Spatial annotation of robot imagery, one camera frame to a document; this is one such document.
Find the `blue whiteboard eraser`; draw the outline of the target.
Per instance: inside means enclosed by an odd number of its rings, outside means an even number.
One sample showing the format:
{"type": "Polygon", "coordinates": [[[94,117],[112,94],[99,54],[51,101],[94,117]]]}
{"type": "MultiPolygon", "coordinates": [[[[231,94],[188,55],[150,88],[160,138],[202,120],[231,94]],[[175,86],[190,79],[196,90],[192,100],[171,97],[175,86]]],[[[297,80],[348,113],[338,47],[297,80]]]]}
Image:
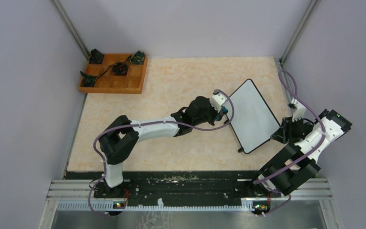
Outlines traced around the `blue whiteboard eraser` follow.
{"type": "Polygon", "coordinates": [[[221,115],[226,115],[227,113],[228,113],[228,109],[225,106],[222,106],[221,110],[220,110],[220,114],[221,115]]]}

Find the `small black-framed whiteboard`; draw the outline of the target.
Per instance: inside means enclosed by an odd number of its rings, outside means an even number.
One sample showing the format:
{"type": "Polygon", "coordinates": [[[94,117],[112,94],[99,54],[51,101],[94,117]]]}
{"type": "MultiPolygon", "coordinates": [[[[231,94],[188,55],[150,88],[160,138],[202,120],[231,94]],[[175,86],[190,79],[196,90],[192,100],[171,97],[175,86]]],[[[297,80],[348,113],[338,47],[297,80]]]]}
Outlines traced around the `small black-framed whiteboard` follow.
{"type": "Polygon", "coordinates": [[[224,103],[227,118],[240,145],[238,153],[250,154],[271,139],[280,123],[253,80],[245,80],[224,103]]]}

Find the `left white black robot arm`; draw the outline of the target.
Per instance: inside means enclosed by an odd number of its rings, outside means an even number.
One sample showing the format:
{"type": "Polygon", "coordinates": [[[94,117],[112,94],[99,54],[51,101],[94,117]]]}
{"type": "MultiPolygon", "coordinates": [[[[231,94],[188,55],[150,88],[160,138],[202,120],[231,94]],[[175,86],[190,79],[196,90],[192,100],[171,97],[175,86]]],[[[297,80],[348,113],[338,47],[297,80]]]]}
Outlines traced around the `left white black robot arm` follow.
{"type": "Polygon", "coordinates": [[[93,148],[104,164],[105,191],[111,197],[119,197],[124,191],[123,162],[139,142],[161,138],[178,137],[199,130],[199,125],[219,122],[228,110],[224,104],[228,97],[217,91],[211,98],[196,97],[188,106],[171,115],[152,121],[135,121],[126,115],[117,117],[94,140],[93,148]]]}

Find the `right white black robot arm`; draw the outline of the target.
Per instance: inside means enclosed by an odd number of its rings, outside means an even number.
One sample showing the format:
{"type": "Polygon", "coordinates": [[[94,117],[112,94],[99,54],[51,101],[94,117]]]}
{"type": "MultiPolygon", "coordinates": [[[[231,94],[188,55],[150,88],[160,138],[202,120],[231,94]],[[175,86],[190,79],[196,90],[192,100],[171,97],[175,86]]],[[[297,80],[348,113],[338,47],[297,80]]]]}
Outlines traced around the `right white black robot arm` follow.
{"type": "Polygon", "coordinates": [[[318,158],[334,141],[351,130],[352,123],[335,110],[325,109],[312,122],[284,118],[274,137],[285,146],[270,159],[249,184],[252,195],[276,191],[284,196],[314,178],[320,171],[318,158]]]}

